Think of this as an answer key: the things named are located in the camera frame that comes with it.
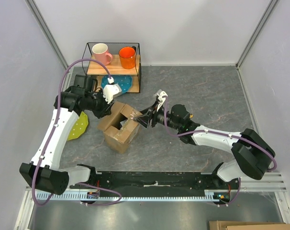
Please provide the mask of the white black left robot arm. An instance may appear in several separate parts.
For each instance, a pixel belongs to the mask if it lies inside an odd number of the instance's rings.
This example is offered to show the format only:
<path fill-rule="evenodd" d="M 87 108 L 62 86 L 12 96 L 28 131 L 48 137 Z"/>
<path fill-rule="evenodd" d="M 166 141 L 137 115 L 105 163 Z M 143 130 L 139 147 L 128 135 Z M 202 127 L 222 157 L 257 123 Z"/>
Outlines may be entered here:
<path fill-rule="evenodd" d="M 67 187 L 79 182 L 86 188 L 96 185 L 97 177 L 89 166 L 59 170 L 63 148 L 81 113 L 89 110 L 97 118 L 110 115 L 114 98 L 122 92 L 113 78 L 97 93 L 93 88 L 93 78 L 77 75 L 74 84 L 56 97 L 52 120 L 38 151 L 29 163 L 22 163 L 19 168 L 31 188 L 61 195 Z"/>

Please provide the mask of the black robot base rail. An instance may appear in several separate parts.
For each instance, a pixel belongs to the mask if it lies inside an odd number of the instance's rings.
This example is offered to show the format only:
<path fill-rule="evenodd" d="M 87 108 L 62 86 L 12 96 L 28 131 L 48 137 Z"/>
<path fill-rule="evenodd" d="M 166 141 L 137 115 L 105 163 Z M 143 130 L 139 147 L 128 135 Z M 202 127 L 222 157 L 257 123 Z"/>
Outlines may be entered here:
<path fill-rule="evenodd" d="M 224 182 L 199 172 L 91 172 L 85 184 L 119 192 L 128 197 L 200 197 L 205 190 L 236 190 L 238 178 Z"/>

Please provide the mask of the brown cardboard express box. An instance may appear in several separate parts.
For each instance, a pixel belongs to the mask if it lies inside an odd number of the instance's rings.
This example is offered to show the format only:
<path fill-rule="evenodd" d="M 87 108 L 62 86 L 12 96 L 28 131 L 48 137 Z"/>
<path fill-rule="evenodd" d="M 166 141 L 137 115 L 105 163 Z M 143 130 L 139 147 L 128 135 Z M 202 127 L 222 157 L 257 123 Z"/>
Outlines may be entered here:
<path fill-rule="evenodd" d="M 123 154 L 139 131 L 140 125 L 134 118 L 140 115 L 130 105 L 115 102 L 111 107 L 111 114 L 99 122 L 97 129 L 102 131 L 111 149 Z"/>

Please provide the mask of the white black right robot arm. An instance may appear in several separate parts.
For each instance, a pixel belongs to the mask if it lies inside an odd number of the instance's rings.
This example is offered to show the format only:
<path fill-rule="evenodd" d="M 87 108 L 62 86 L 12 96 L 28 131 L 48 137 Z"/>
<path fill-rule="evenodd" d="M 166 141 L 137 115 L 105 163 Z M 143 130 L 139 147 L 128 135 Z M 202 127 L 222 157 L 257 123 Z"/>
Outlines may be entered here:
<path fill-rule="evenodd" d="M 191 114 L 182 104 L 176 104 L 168 111 L 166 106 L 155 102 L 134 121 L 145 128 L 162 124 L 166 131 L 176 130 L 176 137 L 186 144 L 233 154 L 234 160 L 220 163 L 212 173 L 211 183 L 218 189 L 244 176 L 261 180 L 266 172 L 275 170 L 277 166 L 274 150 L 254 130 L 247 128 L 243 132 L 226 132 L 207 128 L 192 121 Z"/>

